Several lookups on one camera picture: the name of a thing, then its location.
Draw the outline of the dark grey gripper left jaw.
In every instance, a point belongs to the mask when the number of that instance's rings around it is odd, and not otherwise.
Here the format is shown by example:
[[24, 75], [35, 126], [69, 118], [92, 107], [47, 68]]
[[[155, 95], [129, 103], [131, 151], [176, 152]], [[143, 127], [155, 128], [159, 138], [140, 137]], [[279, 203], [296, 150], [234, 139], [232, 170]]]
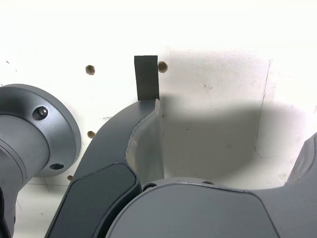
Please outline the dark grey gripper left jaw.
[[164, 177], [159, 100], [137, 101], [108, 120], [87, 147], [46, 233], [103, 238], [144, 185]]

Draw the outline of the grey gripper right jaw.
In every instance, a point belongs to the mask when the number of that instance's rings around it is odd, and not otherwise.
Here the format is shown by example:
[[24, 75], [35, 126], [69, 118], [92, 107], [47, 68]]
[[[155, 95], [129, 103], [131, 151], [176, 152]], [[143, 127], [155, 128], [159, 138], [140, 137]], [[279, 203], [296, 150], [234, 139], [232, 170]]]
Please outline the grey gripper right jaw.
[[284, 186], [241, 190], [164, 183], [133, 199], [108, 238], [314, 238], [317, 138], [303, 145]]

